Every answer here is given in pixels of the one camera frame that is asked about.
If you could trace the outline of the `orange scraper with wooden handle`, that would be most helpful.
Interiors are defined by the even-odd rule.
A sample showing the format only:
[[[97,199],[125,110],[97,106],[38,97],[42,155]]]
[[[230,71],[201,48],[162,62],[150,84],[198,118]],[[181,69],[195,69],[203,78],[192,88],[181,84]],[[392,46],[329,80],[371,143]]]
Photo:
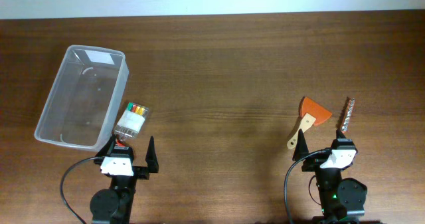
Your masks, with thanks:
[[[287,140],[287,148],[292,150],[298,142],[298,132],[306,132],[312,126],[328,121],[332,113],[311,98],[304,96],[299,105],[299,118]]]

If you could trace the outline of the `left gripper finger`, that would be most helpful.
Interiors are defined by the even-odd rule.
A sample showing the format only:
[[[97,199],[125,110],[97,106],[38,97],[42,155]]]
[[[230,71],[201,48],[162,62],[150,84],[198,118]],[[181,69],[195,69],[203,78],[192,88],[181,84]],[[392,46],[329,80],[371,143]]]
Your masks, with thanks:
[[[112,134],[106,145],[100,150],[100,155],[109,156],[116,145],[116,135]]]
[[[159,172],[159,162],[158,162],[156,151],[155,151],[153,136],[151,136],[149,140],[149,145],[148,145],[147,153],[145,156],[145,161],[147,163],[147,168],[149,170],[149,173]]]

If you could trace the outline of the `clear plastic container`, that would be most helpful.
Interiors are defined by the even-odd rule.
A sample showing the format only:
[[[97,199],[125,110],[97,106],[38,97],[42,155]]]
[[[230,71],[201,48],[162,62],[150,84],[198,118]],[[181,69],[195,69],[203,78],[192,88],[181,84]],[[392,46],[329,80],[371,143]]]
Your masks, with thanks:
[[[123,52],[69,46],[35,138],[56,146],[98,152],[112,135],[128,76]]]

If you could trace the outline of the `red handled pliers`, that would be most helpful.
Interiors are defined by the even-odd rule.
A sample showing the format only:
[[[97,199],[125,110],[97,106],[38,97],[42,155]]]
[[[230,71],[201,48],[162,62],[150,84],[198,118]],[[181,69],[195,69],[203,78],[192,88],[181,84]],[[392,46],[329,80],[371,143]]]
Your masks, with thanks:
[[[116,146],[124,147],[124,148],[127,147],[126,145],[122,144],[119,140],[116,140]]]

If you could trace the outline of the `clear case of coloured bits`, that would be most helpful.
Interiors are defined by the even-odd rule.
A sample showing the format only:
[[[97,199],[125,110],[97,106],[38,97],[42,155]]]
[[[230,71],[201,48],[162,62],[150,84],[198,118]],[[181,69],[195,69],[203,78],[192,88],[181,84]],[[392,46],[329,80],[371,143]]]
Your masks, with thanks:
[[[114,128],[114,134],[122,142],[136,138],[148,114],[148,107],[129,102]]]

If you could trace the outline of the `orange socket rail with sockets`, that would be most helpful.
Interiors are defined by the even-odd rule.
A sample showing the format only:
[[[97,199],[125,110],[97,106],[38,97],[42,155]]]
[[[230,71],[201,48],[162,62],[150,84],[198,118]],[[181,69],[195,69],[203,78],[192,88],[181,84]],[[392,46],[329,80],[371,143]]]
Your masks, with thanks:
[[[340,126],[339,126],[339,129],[340,129],[340,131],[342,131],[342,133],[345,133],[348,130],[348,126],[349,126],[349,122],[351,120],[354,105],[355,105],[355,99],[354,98],[348,98],[346,100],[344,113],[342,115],[342,119],[341,119]]]

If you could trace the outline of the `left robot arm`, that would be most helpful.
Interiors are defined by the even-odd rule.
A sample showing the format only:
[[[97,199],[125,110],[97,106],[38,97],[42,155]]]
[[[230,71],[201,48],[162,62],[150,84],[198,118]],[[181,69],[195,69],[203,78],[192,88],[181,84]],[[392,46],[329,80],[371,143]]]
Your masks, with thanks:
[[[96,154],[95,161],[102,174],[111,178],[109,188],[101,189],[91,198],[90,211],[93,223],[129,223],[136,184],[148,180],[159,172],[154,138],[151,137],[145,155],[146,166],[134,166],[134,152],[129,146],[119,144],[115,135]]]

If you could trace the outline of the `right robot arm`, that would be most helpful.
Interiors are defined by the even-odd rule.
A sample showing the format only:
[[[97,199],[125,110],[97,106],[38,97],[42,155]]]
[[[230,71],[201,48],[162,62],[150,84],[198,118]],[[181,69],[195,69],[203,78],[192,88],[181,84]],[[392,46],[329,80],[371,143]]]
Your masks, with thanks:
[[[304,133],[298,132],[292,160],[302,163],[303,172],[313,172],[319,192],[321,216],[312,223],[358,223],[365,214],[367,186],[353,178],[342,178],[341,172],[353,165],[358,153],[354,142],[336,131],[330,147],[310,152]]]

